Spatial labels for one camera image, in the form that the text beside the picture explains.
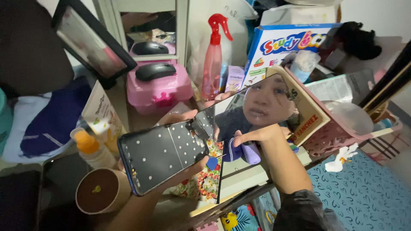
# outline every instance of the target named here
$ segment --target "small purple package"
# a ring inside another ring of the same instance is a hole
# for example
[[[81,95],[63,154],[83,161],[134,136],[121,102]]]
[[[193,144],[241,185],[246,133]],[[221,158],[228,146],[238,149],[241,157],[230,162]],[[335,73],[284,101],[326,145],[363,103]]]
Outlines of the small purple package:
[[[244,79],[244,69],[237,66],[229,66],[226,91],[239,92],[241,89],[241,84]]]

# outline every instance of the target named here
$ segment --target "white bottle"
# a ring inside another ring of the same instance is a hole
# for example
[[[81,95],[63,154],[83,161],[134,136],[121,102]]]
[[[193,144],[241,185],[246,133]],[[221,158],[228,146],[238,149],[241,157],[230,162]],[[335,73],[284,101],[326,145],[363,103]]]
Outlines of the white bottle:
[[[83,128],[74,129],[70,136],[77,143],[81,158],[92,168],[113,169],[115,167],[116,160],[107,147],[100,145],[99,142]]]

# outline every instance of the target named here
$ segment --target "brown lid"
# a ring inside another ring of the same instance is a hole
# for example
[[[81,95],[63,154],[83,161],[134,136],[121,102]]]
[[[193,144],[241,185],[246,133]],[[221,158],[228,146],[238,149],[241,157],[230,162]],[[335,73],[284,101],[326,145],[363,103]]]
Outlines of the brown lid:
[[[118,179],[108,169],[90,172],[77,189],[78,206],[88,213],[97,213],[107,208],[118,192]]]

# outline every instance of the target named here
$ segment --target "blue patterned fabric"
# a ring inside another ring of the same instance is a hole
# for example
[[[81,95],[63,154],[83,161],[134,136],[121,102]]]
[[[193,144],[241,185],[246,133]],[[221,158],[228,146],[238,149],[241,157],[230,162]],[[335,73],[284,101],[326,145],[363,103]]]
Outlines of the blue patterned fabric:
[[[324,208],[335,211],[347,231],[409,231],[411,192],[391,171],[360,150],[341,172],[327,172],[329,157],[308,171]]]

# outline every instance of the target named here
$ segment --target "black picture frame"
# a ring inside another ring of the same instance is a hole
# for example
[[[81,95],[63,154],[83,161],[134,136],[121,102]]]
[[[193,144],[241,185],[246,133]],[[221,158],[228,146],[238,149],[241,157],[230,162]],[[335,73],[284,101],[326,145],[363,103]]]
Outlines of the black picture frame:
[[[115,79],[131,71],[137,66],[136,61],[125,51],[125,49],[116,41],[116,39],[105,29],[105,27],[94,17],[94,15],[85,7],[80,0],[60,0],[51,22],[51,27],[57,33],[62,18],[68,7],[71,7],[88,26],[103,40],[108,47],[126,64],[126,68],[116,72],[109,78],[105,78],[98,73],[88,62],[86,62],[71,46],[60,38],[63,48],[72,54],[99,79],[104,89],[110,89],[116,84]]]

